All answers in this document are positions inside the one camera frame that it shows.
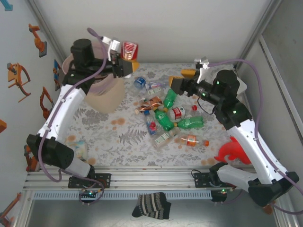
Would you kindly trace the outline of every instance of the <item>green plastic bottle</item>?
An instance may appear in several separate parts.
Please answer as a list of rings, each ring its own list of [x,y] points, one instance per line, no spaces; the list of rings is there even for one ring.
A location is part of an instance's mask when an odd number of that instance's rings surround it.
[[[169,119],[169,117],[164,111],[159,110],[157,107],[155,107],[153,111],[156,114],[157,121],[164,128],[165,131],[169,131],[175,127],[174,123]]]
[[[163,111],[167,112],[169,108],[171,108],[174,105],[174,101],[176,100],[177,94],[172,90],[169,89],[167,92],[167,95],[165,96],[165,99],[163,101]]]
[[[182,119],[179,122],[175,122],[175,127],[182,129],[193,129],[203,127],[204,122],[202,117],[191,117],[188,119]]]

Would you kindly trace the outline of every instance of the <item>plastic bottle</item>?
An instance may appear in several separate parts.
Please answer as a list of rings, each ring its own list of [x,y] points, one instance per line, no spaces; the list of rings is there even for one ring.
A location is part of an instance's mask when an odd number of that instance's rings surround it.
[[[195,148],[208,147],[209,141],[202,139],[200,136],[194,136],[189,134],[181,134],[179,135],[179,144],[192,146]]]
[[[182,105],[177,106],[169,110],[168,116],[172,121],[184,118],[185,116],[194,116],[195,111],[197,110],[196,105]]]
[[[138,95],[139,104],[142,104],[142,103],[146,102],[147,100],[150,100],[151,98],[154,98],[156,96],[158,96],[158,97],[164,96],[164,91],[162,88],[156,87],[156,88],[147,90],[146,93],[139,93],[139,95]]]
[[[162,101],[159,97],[151,98],[149,101],[142,103],[142,105],[134,110],[136,115],[143,113],[145,110],[152,110],[154,107],[162,105]]]
[[[147,126],[147,131],[151,136],[154,136],[157,134],[157,125],[156,120],[153,116],[150,115],[150,112],[148,110],[144,111],[144,122]]]
[[[152,139],[152,144],[156,149],[162,148],[168,145],[172,139],[180,133],[179,128],[173,128],[169,132],[158,133],[158,135]]]
[[[163,111],[167,112],[169,108],[171,108],[174,105],[174,101],[176,100],[177,94],[172,90],[169,89],[167,92],[167,95],[165,96],[165,99],[163,101]]]
[[[145,89],[146,79],[144,77],[137,77],[135,78],[135,81],[129,88],[129,93],[131,93],[133,96],[136,96],[139,94],[142,89]]]
[[[157,87],[166,88],[168,86],[169,86],[168,82],[157,82],[157,81],[151,81],[145,84],[146,89],[153,89]]]
[[[182,129],[193,129],[203,127],[204,122],[202,117],[191,117],[188,119],[182,119],[179,122],[175,122],[175,127]]]
[[[157,121],[165,131],[169,131],[175,127],[174,123],[169,119],[164,111],[159,110],[157,107],[154,107],[153,111],[156,114]]]

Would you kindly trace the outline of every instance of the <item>red plastic object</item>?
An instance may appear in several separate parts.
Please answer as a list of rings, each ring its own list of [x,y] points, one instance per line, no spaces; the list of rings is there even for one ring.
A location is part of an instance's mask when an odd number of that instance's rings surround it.
[[[237,142],[234,137],[231,137],[231,142],[225,143],[220,149],[218,156],[214,157],[219,162],[226,162],[225,156],[229,155],[229,160],[240,159],[244,164],[251,164],[250,159],[245,154],[241,145]]]
[[[121,50],[122,58],[128,61],[134,61],[138,55],[138,44],[131,42],[123,42]]]

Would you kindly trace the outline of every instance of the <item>striped sock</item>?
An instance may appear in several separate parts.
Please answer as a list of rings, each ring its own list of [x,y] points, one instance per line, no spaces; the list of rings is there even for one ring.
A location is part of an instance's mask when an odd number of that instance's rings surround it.
[[[162,192],[139,195],[132,216],[137,218],[146,215],[156,219],[168,219],[170,206],[171,203],[166,201],[165,194]]]

